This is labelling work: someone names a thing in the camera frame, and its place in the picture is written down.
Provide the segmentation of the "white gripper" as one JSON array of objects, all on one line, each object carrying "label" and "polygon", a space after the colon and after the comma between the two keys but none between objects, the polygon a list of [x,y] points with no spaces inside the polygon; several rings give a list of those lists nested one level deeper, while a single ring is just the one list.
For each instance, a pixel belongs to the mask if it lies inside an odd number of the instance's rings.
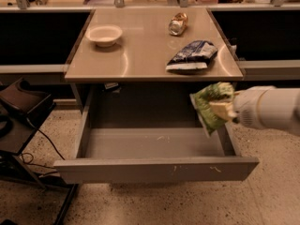
[{"label": "white gripper", "polygon": [[234,118],[246,128],[264,129],[259,116],[259,103],[263,95],[274,86],[254,86],[238,91],[231,102],[210,102],[212,112],[226,121]]}]

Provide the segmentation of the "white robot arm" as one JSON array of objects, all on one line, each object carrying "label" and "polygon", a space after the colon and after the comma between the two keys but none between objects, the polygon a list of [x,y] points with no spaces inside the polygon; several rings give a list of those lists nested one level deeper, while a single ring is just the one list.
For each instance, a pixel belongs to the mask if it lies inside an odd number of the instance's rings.
[{"label": "white robot arm", "polygon": [[245,128],[277,129],[300,135],[300,89],[254,86],[234,93],[232,100],[210,101],[218,117]]}]

